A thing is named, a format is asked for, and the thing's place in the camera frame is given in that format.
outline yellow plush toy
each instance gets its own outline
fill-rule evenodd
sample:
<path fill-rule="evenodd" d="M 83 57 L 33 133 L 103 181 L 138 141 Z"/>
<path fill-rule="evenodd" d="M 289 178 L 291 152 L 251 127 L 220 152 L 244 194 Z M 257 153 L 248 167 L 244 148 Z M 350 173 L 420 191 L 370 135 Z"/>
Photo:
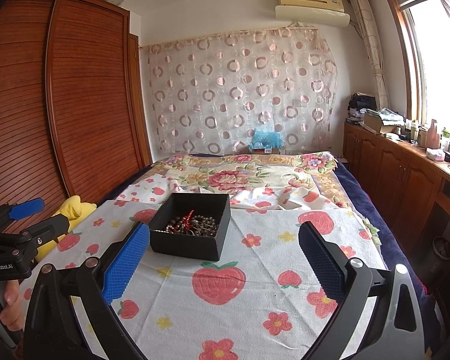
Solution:
<path fill-rule="evenodd" d="M 96 209 L 97 205 L 95 203 L 82 203 L 80 202 L 80 196 L 75 195 L 65 200 L 62 206 L 55 214 L 53 214 L 53 216 L 64 214 L 68 218 L 68 222 L 70 223 L 70 227 L 68 228 L 68 232 L 70 233 L 75 227 L 77 227 L 77 225 L 81 221 L 83 221 Z M 58 240 L 61 241 L 63 237 L 65 237 L 65 235 L 58 237 Z M 50 241 L 47 244 L 39 247 L 38 254 L 35 256 L 35 260 L 37 262 L 42 261 L 42 259 L 47 254 L 49 254 L 54 247 L 56 247 L 55 241 Z"/>

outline human hand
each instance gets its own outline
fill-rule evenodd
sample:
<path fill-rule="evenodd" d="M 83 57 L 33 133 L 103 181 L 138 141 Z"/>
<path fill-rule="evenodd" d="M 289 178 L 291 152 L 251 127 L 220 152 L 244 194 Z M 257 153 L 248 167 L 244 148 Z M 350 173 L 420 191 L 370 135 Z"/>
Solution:
<path fill-rule="evenodd" d="M 7 281 L 3 298 L 7 304 L 0 313 L 0 321 L 8 330 L 16 332 L 23 328 L 23 298 L 20 295 L 18 280 Z"/>

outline wardrobe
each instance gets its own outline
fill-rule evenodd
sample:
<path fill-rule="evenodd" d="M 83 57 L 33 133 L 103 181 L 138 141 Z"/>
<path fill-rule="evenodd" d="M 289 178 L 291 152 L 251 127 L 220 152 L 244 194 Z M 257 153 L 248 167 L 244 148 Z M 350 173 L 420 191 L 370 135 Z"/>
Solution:
<path fill-rule="evenodd" d="M 68 196 L 97 203 L 150 164 L 129 14 L 102 0 L 0 10 L 0 204 L 46 202 L 11 231 Z"/>

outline blue gripper pad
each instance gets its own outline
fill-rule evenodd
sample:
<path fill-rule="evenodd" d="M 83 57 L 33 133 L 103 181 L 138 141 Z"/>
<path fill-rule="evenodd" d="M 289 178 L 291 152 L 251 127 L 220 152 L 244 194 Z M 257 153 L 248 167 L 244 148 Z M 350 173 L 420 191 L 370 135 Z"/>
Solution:
<path fill-rule="evenodd" d="M 12 206 L 12 209 L 8 213 L 8 217 L 10 219 L 14 219 L 19 221 L 20 219 L 24 219 L 27 216 L 36 214 L 37 212 L 42 211 L 45 208 L 45 202 L 40 199 L 29 200 L 25 203 L 20 203 Z"/>
<path fill-rule="evenodd" d="M 150 243 L 148 226 L 141 223 L 133 232 L 103 276 L 102 295 L 108 305 L 121 298 Z"/>
<path fill-rule="evenodd" d="M 300 226 L 298 242 L 327 297 L 336 300 L 339 304 L 342 303 L 345 297 L 344 273 L 330 254 L 322 236 L 312 229 L 308 222 L 305 222 Z M 341 254 L 336 257 L 343 256 L 346 263 L 347 258 L 340 248 L 330 242 L 327 244 L 331 247 L 335 246 Z"/>

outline wall-mounted air conditioner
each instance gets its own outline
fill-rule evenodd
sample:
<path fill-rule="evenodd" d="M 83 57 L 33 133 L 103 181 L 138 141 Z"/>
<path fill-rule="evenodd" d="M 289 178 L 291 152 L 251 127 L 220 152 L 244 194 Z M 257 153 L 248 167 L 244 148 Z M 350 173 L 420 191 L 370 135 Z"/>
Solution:
<path fill-rule="evenodd" d="M 346 27 L 350 21 L 342 0 L 278 0 L 278 3 L 275 7 L 277 19 L 337 27 Z"/>

